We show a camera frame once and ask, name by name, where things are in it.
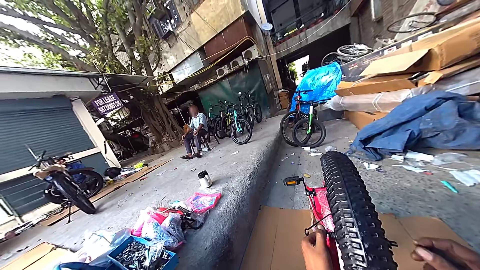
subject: satellite dish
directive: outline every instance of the satellite dish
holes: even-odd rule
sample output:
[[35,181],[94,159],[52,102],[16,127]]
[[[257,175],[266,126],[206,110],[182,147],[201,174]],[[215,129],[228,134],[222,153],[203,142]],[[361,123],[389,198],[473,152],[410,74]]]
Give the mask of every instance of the satellite dish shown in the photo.
[[270,30],[272,30],[272,28],[273,28],[273,25],[271,23],[264,23],[262,25],[262,29],[265,30],[265,31],[270,31]]

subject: red bicycle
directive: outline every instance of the red bicycle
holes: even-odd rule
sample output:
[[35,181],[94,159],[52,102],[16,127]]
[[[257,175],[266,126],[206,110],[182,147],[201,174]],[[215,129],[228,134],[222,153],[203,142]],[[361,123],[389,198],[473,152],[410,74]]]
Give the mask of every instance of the red bicycle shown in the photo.
[[305,187],[312,213],[312,226],[305,235],[319,223],[325,227],[334,270],[396,270],[391,249],[398,245],[385,238],[355,165],[336,151],[326,152],[321,163],[325,187],[309,187],[298,176],[283,180],[285,186]]

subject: outdoor ac unit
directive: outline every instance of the outdoor ac unit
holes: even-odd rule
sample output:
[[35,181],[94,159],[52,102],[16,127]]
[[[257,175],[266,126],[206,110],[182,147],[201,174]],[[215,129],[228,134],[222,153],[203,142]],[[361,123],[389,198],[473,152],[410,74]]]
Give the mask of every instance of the outdoor ac unit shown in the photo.
[[225,74],[227,74],[230,71],[227,65],[224,65],[223,67],[219,68],[216,70],[216,74],[218,77],[221,77]]
[[241,57],[241,56],[235,58],[232,62],[230,62],[230,66],[232,67],[232,69],[234,69],[238,66],[243,66],[243,65],[244,65],[243,57]]
[[250,48],[246,49],[245,51],[243,51],[242,55],[245,61],[249,61],[253,58],[257,58],[258,56],[260,56],[260,54],[258,53],[257,45],[253,45]]

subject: hand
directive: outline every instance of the hand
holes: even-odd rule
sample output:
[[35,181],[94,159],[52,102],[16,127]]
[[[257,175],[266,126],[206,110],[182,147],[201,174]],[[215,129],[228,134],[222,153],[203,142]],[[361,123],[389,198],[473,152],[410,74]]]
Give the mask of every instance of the hand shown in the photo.
[[462,265],[463,269],[480,270],[480,255],[453,240],[421,238],[413,240],[413,243],[416,245],[416,248],[411,253],[412,259],[425,262],[424,270],[461,270],[438,254],[429,251],[426,247],[436,248],[445,252],[447,256],[457,261],[459,265]]
[[326,242],[326,232],[317,229],[301,241],[301,250],[307,270],[333,270],[330,252]]

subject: blue plastic bin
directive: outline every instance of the blue plastic bin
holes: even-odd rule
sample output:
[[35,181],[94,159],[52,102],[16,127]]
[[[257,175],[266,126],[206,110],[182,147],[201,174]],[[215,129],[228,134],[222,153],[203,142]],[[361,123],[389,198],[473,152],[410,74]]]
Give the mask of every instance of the blue plastic bin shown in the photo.
[[[128,244],[130,244],[133,241],[138,241],[138,242],[140,242],[141,244],[144,244],[144,245],[151,245],[150,242],[148,242],[147,240],[145,240],[143,238],[136,237],[136,236],[130,236],[129,238],[125,239],[125,241],[123,241],[123,243],[121,243],[117,248],[112,250],[112,252],[110,252],[110,254],[108,255],[108,258],[111,260],[112,263],[114,263],[117,267],[119,267],[122,270],[131,270],[131,269],[128,269],[128,268],[124,267],[122,264],[120,264],[115,259],[115,257],[117,257],[120,253],[122,253],[124,251],[124,249],[126,249]],[[179,263],[179,258],[177,256],[177,254],[175,254],[171,251],[166,250],[166,252],[171,255],[171,258],[163,266],[162,270],[174,270],[175,267],[177,266],[177,264]]]

